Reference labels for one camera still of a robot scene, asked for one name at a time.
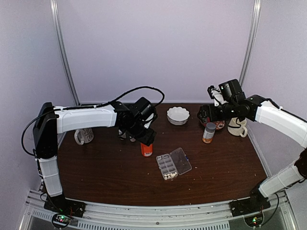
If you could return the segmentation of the orange pill bottle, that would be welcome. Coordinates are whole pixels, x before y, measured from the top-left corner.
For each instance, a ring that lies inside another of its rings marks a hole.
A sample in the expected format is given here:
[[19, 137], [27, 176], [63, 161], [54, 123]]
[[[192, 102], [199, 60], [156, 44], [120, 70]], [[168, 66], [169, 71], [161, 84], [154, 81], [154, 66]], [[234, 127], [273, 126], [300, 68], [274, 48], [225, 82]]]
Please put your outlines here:
[[147, 146], [141, 143], [141, 152], [142, 152], [142, 156], [150, 157], [153, 153], [153, 145], [150, 144], [149, 146]]

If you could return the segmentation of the grey capped white orange bottle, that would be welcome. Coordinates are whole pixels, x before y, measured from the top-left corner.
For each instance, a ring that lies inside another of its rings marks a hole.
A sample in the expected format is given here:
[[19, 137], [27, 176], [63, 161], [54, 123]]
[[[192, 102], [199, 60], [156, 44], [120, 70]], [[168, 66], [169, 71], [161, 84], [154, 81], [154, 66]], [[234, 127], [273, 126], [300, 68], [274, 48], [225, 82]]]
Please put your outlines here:
[[206, 144], [211, 143], [215, 134], [215, 130], [216, 124], [211, 122], [207, 123], [202, 136], [202, 141]]

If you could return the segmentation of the clear plastic pill organizer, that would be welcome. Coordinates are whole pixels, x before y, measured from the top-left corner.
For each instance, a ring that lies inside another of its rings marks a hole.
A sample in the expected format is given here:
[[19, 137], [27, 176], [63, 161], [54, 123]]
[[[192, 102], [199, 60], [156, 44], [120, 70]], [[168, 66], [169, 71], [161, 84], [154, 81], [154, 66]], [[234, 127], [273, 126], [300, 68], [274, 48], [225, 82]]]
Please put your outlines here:
[[182, 148], [157, 156], [156, 162], [162, 177], [170, 172], [177, 172], [179, 176], [192, 170], [189, 159]]

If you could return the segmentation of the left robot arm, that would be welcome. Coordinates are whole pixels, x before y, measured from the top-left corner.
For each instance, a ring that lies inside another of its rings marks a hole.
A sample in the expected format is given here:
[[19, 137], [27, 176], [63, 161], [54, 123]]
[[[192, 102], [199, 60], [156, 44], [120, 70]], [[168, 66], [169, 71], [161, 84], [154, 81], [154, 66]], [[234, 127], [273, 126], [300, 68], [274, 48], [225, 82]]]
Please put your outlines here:
[[69, 209], [68, 200], [62, 197], [57, 164], [59, 134], [85, 128], [118, 127], [140, 143], [150, 146], [156, 135], [150, 124], [156, 118], [156, 107], [144, 97], [131, 105], [119, 101], [76, 107], [44, 103], [33, 127], [34, 154], [47, 194], [51, 197], [51, 206], [59, 213]]

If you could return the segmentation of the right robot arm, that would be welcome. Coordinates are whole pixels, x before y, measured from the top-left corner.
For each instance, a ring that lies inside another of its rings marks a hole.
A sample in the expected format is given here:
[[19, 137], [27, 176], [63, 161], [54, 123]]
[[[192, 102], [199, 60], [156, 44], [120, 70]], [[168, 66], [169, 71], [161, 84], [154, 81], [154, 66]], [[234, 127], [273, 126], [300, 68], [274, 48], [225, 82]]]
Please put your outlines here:
[[212, 103], [199, 108], [198, 119], [204, 124], [232, 118], [247, 119], [279, 132], [296, 142], [302, 152], [297, 160], [260, 182], [246, 200], [249, 211], [257, 211], [264, 199], [307, 178], [307, 121], [296, 116], [272, 99], [254, 94], [247, 97], [237, 79], [207, 88]]

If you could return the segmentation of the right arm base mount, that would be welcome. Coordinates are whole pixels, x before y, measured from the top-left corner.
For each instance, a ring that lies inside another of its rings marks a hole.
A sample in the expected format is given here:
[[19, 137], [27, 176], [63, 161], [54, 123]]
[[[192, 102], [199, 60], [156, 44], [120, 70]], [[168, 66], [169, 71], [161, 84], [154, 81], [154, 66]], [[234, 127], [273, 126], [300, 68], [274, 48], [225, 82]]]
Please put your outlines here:
[[229, 203], [230, 210], [233, 217], [244, 216], [245, 223], [249, 227], [261, 227], [265, 222], [263, 211], [271, 207], [271, 204], [267, 197], [264, 197], [259, 191], [260, 184], [264, 180], [260, 181], [253, 189], [251, 189], [248, 198], [241, 200], [234, 199]]

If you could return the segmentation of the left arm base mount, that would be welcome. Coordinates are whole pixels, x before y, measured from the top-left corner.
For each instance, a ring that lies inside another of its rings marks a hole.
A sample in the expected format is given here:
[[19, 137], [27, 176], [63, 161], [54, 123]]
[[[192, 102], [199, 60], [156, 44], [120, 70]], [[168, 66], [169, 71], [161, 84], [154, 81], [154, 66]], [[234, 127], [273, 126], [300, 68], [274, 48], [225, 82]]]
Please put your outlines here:
[[51, 197], [47, 193], [44, 182], [42, 191], [43, 193], [40, 195], [40, 198], [44, 201], [44, 209], [54, 212], [51, 218], [51, 224], [57, 230], [68, 227], [72, 221], [75, 221], [76, 217], [83, 217], [86, 208], [84, 202], [66, 199], [65, 195]]

